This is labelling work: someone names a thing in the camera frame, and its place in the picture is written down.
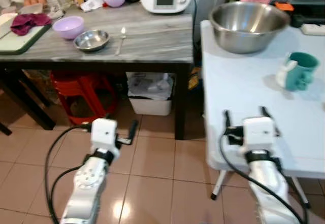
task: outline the appliance display screen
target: appliance display screen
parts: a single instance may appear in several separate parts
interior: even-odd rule
[[[157,6],[172,6],[174,5],[174,0],[157,0]]]

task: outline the teal mug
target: teal mug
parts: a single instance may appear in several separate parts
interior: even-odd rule
[[[313,81],[313,72],[318,64],[319,61],[310,54],[292,53],[276,75],[276,80],[287,90],[306,90],[308,84]]]

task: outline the black table leg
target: black table leg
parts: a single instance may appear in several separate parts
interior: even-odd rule
[[[43,129],[52,130],[54,128],[54,121],[26,93],[25,88],[20,82],[11,79],[3,70],[0,70],[0,86],[13,101],[21,106]]]
[[[12,131],[10,131],[9,128],[7,128],[5,125],[0,123],[0,131],[3,132],[5,135],[10,135],[12,134]]]
[[[178,65],[175,87],[175,139],[184,140],[186,96],[190,64]]]
[[[50,102],[44,97],[44,95],[36,88],[36,86],[30,81],[30,79],[24,74],[22,70],[17,71],[18,78],[26,84],[28,88],[39,98],[39,100],[46,106],[50,106]]]

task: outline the cable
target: cable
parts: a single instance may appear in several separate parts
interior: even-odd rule
[[[284,177],[284,179],[286,179],[286,176],[283,174],[283,172],[282,171],[279,171],[279,172]],[[307,211],[307,208],[306,208],[303,198],[301,197],[300,193],[298,192],[298,190],[294,184],[292,184],[290,181],[286,181],[286,182],[294,190],[295,194],[298,196],[300,205],[303,207],[303,211],[304,211],[304,214],[303,214],[304,222],[305,222],[305,224],[308,224],[308,211]]]
[[[274,198],[276,198],[278,201],[280,201],[299,221],[299,223],[301,224],[308,224],[308,220],[304,220],[302,221],[300,216],[297,214],[297,212],[286,202],[284,201],[282,198],[280,198],[275,192],[273,192],[272,190],[270,190],[268,187],[264,186],[263,184],[259,183],[258,181],[256,181],[255,179],[249,177],[246,173],[240,171],[238,168],[236,168],[227,158],[227,156],[224,153],[223,150],[223,144],[222,144],[222,137],[227,135],[227,130],[219,137],[219,150],[220,153],[223,157],[223,159],[225,160],[225,162],[230,166],[231,169],[234,170],[234,172],[236,172],[238,175],[240,175],[241,177],[247,179],[248,181],[256,184],[257,186],[259,186],[260,188],[262,188],[263,190],[265,190],[266,192],[268,192],[270,195],[272,195]]]
[[[89,124],[86,125],[77,125],[73,126],[65,131],[63,131],[53,142],[51,145],[49,151],[47,152],[46,159],[45,159],[45,166],[44,166],[44,186],[45,186],[45,196],[47,201],[47,206],[50,212],[50,217],[52,218],[54,224],[59,224],[57,217],[55,216],[53,205],[51,203],[50,199],[50,193],[49,193],[49,187],[48,187],[48,165],[49,165],[49,158],[51,155],[51,152],[54,148],[54,146],[57,144],[57,142],[65,135],[67,132],[73,130],[73,129],[89,129]]]
[[[56,180],[54,181],[53,185],[52,185],[52,189],[51,189],[51,194],[50,194],[50,202],[51,202],[51,205],[52,205],[52,208],[53,208],[53,216],[57,219],[57,215],[56,215],[56,212],[55,212],[55,209],[54,209],[54,190],[55,190],[55,186],[56,184],[59,182],[59,180],[66,174],[70,173],[70,172],[73,172],[75,170],[78,170],[81,166],[78,166],[78,167],[74,167],[74,168],[71,168],[71,169],[68,169],[64,172],[62,172],[57,178]]]
[[[194,40],[194,31],[195,31],[195,22],[197,20],[198,3],[197,3],[197,0],[193,0],[193,1],[194,1],[194,16],[193,16],[193,24],[192,24],[192,42],[193,42],[195,51],[198,52],[199,48],[197,47],[197,44]]]

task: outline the power strip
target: power strip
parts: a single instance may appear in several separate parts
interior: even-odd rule
[[[300,29],[306,35],[325,35],[325,25],[303,24]]]

